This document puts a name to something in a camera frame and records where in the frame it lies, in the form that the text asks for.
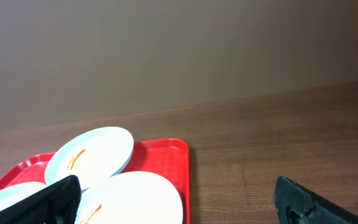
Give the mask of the white plate top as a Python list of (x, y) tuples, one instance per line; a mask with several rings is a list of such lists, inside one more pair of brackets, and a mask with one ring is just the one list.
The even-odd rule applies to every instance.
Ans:
[(87, 131), (64, 144), (49, 161), (44, 179), (47, 185), (75, 175), (81, 190), (121, 173), (134, 150), (132, 134), (121, 127), (106, 126)]

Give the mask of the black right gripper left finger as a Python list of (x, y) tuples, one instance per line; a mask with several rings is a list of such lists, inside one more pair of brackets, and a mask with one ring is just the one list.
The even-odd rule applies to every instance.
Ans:
[(74, 224), (80, 201), (80, 182), (69, 175), (0, 211), (0, 224)]

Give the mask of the white plate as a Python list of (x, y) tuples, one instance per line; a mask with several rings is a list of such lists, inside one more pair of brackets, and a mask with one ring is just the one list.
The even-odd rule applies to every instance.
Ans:
[(134, 150), (132, 134), (121, 127), (106, 126), (87, 131), (64, 144), (49, 161), (44, 179), (47, 185), (75, 175), (81, 190), (121, 173)]
[(0, 190), (0, 211), (39, 192), (47, 185), (41, 182), (25, 182)]
[(75, 223), (182, 224), (183, 204), (161, 175), (134, 171), (110, 177), (81, 196)]

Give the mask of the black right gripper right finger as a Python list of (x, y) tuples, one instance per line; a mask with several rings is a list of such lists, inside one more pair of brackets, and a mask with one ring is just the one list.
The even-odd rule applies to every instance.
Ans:
[(280, 224), (358, 224), (358, 216), (280, 176), (273, 193)]

